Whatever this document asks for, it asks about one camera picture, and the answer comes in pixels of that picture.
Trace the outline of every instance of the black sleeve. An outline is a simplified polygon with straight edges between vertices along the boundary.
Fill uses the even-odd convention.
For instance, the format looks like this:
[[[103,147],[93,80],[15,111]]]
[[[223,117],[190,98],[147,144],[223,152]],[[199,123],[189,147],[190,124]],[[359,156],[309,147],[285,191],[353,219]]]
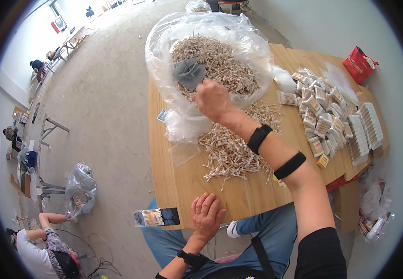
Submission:
[[[295,278],[347,278],[336,229],[320,229],[300,241]]]

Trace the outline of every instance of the blue jeans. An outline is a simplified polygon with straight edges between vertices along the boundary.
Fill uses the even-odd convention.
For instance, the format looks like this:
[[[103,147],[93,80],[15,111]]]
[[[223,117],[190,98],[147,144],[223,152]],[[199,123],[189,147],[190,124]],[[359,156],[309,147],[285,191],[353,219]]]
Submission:
[[[147,209],[156,209],[154,198]],[[181,230],[163,230],[161,227],[141,227],[144,239],[155,260],[164,268],[176,257],[176,253],[186,245]],[[271,211],[252,216],[237,222],[237,232],[240,235],[258,233],[265,248],[268,259],[278,278],[282,278],[293,251],[294,240],[297,236],[296,214],[294,204],[290,203]],[[247,266],[262,270],[254,247],[250,244],[245,251],[229,263],[216,263],[209,260],[198,272],[186,272],[184,278],[201,279],[211,273],[226,267]]]

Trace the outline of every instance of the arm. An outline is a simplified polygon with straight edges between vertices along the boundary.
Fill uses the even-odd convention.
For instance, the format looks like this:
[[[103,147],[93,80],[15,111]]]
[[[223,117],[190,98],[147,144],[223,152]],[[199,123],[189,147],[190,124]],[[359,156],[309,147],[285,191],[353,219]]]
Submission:
[[[215,199],[215,194],[204,193],[200,198],[192,202],[192,231],[193,234],[182,249],[185,253],[197,255],[203,247],[217,233],[220,227],[220,219],[226,209],[218,210],[219,199]],[[175,257],[165,268],[160,271],[160,275],[167,279],[181,279],[189,265],[184,260]]]
[[[193,100],[207,117],[226,126],[245,142],[260,123],[242,110],[232,107],[226,89],[215,81],[199,84]],[[276,133],[269,133],[259,148],[259,154],[273,170],[279,169],[298,151],[286,144]],[[308,162],[283,179],[290,190],[296,210],[299,242],[310,233],[322,228],[335,227],[327,190],[319,174]]]

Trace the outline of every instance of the hand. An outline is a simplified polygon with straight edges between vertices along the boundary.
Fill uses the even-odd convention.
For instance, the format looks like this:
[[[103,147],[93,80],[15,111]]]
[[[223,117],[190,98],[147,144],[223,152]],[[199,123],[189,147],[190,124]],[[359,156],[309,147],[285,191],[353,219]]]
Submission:
[[[234,110],[226,89],[213,80],[204,80],[195,89],[192,100],[212,121],[222,124],[224,117]]]
[[[206,245],[217,233],[220,227],[220,219],[226,209],[218,210],[219,199],[215,194],[204,193],[200,198],[192,202],[192,237],[194,240]]]

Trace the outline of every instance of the black wristband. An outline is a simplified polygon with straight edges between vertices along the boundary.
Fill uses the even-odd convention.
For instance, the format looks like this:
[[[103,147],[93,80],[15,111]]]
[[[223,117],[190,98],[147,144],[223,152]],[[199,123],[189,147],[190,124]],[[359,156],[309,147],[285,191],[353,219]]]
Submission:
[[[186,254],[183,250],[178,251],[176,255],[182,258],[186,264],[190,265],[191,272],[199,271],[209,261],[209,258],[202,254]]]
[[[263,124],[260,128],[256,128],[248,141],[248,147],[257,155],[259,155],[259,147],[266,136],[272,131],[270,126]]]
[[[284,179],[289,176],[292,172],[297,170],[300,165],[302,165],[305,160],[305,155],[299,151],[298,154],[294,155],[293,158],[289,159],[283,166],[274,172],[277,179]]]

